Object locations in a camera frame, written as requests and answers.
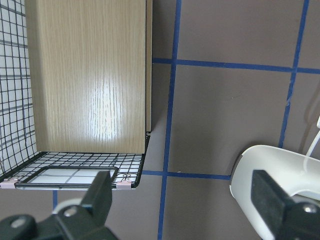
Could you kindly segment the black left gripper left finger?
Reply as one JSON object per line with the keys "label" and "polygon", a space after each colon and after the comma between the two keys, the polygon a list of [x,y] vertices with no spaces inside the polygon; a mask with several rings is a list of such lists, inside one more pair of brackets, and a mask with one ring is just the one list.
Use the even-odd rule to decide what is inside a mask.
{"label": "black left gripper left finger", "polygon": [[80,202],[98,226],[104,226],[112,205],[112,181],[109,171],[99,171]]}

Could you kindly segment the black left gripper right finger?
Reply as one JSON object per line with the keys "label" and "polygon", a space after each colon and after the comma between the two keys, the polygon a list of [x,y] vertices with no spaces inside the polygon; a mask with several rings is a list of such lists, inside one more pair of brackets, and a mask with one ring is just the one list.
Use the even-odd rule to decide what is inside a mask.
{"label": "black left gripper right finger", "polygon": [[254,170],[252,173],[251,201],[272,232],[281,230],[286,212],[295,205],[295,201],[265,170]]}

